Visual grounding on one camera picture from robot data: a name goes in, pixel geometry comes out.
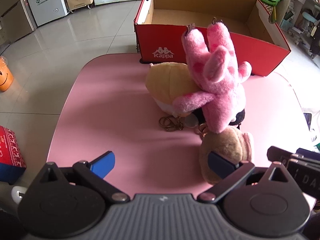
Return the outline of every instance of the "orange bucket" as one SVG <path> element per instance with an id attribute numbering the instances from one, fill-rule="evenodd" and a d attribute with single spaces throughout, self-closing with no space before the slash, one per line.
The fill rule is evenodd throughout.
<path id="1" fill-rule="evenodd" d="M 13 82 L 13 76 L 7 66 L 7 59 L 0 57 L 0 91 L 6 91 Z"/>

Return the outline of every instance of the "kappa logo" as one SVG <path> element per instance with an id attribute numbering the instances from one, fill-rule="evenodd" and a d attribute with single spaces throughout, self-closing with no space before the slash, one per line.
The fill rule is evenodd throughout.
<path id="1" fill-rule="evenodd" d="M 173 58 L 173 55 L 174 55 L 170 50 L 167 49 L 167 47 L 164 47 L 164 49 L 159 47 L 152 54 L 154 57 L 161 57 L 161 58 Z"/>

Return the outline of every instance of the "pink table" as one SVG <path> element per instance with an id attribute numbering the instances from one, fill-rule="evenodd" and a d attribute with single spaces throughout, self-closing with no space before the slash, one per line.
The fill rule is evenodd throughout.
<path id="1" fill-rule="evenodd" d="M 148 65 L 139 54 L 103 55 L 81 70 L 63 107 L 48 161 L 71 166 L 111 150 L 115 168 L 105 180 L 131 197 L 135 193 L 193 193 L 208 189 L 192 130 L 166 132 L 158 125 L 165 114 L 145 88 Z M 267 149 L 275 145 L 295 152 L 308 147 L 308 127 L 288 82 L 271 73 L 250 77 L 242 131 L 255 140 L 255 164 L 269 166 Z"/>

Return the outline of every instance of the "plush toy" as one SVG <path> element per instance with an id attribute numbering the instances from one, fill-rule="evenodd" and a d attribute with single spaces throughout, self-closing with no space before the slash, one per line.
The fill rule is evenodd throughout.
<path id="1" fill-rule="evenodd" d="M 244 109 L 241 83 L 250 76 L 251 65 L 243 62 L 238 66 L 229 31 L 222 22 L 209 25 L 207 37 L 209 50 L 194 25 L 182 36 L 189 72 L 201 91 L 175 98 L 173 107 L 179 113 L 202 107 L 209 130 L 221 133 Z"/>
<path id="2" fill-rule="evenodd" d="M 175 112 L 175 98 L 200 91 L 190 76 L 188 66 L 183 63 L 165 62 L 150 65 L 146 87 L 158 106 L 167 114 L 185 117 L 189 112 Z"/>
<path id="3" fill-rule="evenodd" d="M 204 180 L 213 185 L 221 181 L 221 178 L 208 166 L 210 152 L 217 153 L 233 164 L 237 164 L 241 160 L 252 162 L 254 155 L 253 136 L 250 133 L 242 133 L 234 126 L 227 126 L 219 134 L 206 133 L 200 147 L 199 162 Z"/>

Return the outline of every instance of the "white chest freezer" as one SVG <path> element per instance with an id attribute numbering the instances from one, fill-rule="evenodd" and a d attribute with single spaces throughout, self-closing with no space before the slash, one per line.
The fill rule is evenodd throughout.
<path id="1" fill-rule="evenodd" d="M 65 0 L 28 0 L 38 26 L 68 14 Z"/>

